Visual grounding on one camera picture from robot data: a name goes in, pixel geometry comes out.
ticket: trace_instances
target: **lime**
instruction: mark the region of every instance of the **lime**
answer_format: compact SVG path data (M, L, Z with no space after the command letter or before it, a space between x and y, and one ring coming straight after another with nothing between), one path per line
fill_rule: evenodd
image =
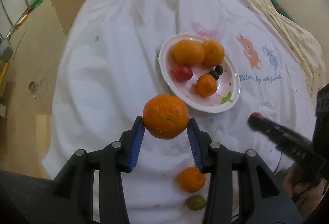
M201 195L195 195L185 201L187 207L193 211L199 211L206 207L207 201Z

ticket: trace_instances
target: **rolled green mat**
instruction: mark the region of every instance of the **rolled green mat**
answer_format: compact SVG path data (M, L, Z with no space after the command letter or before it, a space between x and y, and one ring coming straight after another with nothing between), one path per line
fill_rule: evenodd
M271 3L273 4L274 8L276 9L276 11L279 14L281 14L281 15L285 16L286 18L290 19L291 21L295 22L295 20L292 19L292 17L288 14L288 12L285 9L283 9L281 7L281 5L276 0L270 0L270 1L271 1Z

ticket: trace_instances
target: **orange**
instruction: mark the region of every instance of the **orange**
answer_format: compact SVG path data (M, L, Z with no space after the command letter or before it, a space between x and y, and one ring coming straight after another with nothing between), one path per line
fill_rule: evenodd
M208 97L215 94L217 90L217 82L210 74L204 74L198 78L196 89L203 97Z
M186 129L189 112L181 99L161 94L146 103L143 121L155 138L170 140Z
M174 60L179 65L201 65L205 58L205 50L201 43L181 40L174 46Z
M218 41L204 41L202 46L206 54L202 62L205 66L214 67L223 62L224 48Z
M178 184L187 192L199 191L205 183L206 176L200 173L196 167L187 168L178 176Z

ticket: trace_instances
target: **plate rim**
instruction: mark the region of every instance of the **plate rim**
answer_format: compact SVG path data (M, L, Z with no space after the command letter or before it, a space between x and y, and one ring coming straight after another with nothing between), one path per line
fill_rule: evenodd
M200 105L194 101L191 101L189 98L187 98L185 95L183 95L175 85L172 84L172 80L170 78L170 75L168 75L167 70L165 68L165 64L162 64L162 61L165 61L164 58L166 58L166 56L164 56L164 51L165 51L165 45L167 44L168 41L178 37L178 36L187 36L189 37L189 39L193 38L193 40L195 41L199 41L199 42L204 42L207 40L206 37L200 36L200 35L196 35L196 34L189 34L189 33L179 33L179 34L175 34L171 37L169 37L168 39L166 39L160 48L160 53L159 53L159 57L158 57L158 62L159 62L159 66L160 66L160 71L161 71L161 75L162 78L164 79L164 81L166 82L166 84L168 85L168 87L170 88L170 90L172 90L172 92L181 100L183 100L186 104L188 104L190 107L202 111L202 112L206 112L206 113L221 113L224 111L227 111L229 109L231 109L235 103L237 102L237 100L240 97L240 92L241 92L241 82L239 79L239 72L236 69L236 67L234 66L233 62L231 61L231 59L227 56L227 54L225 54L225 59L226 62L228 63L228 65L230 66L230 68L233 68L235 73L237 73L237 76L233 76L233 77L238 77L238 92L237 92L237 97L235 100L233 100L233 102L231 103L225 103L226 106L224 105L217 105L217 106L206 106L206 105Z

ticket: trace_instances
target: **white plate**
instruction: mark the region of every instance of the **white plate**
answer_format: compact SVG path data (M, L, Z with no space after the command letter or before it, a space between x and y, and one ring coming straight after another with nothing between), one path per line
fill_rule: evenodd
M225 54L224 61L221 63L223 74L217 81L216 93L204 98L198 94L195 85L198 78L208 73L211 68L201 65L192 67L193 77L184 83L177 82L172 76L171 72L177 66L172 51L175 44L180 40L204 42L206 39L199 35L177 34L162 44L159 54L161 74L173 93L189 106L203 112L220 113L232 108L239 98L241 84L239 73L230 58Z

